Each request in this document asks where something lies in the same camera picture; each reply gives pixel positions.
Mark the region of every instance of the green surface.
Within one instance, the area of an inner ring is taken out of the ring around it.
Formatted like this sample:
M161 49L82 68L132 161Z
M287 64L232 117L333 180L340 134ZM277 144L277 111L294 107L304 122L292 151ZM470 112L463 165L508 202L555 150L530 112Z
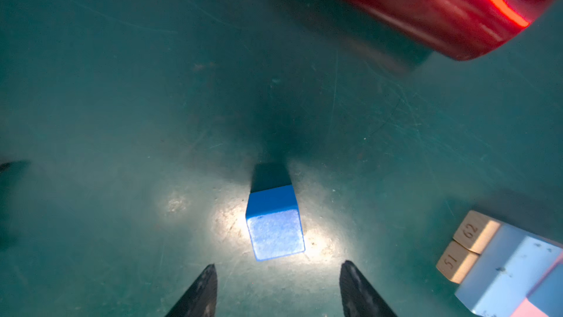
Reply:
M471 316L435 269L469 209L563 241L562 20L455 62L337 0L0 0L0 315L163 316L214 262L218 317L342 316L349 259ZM307 251L259 263L271 161Z

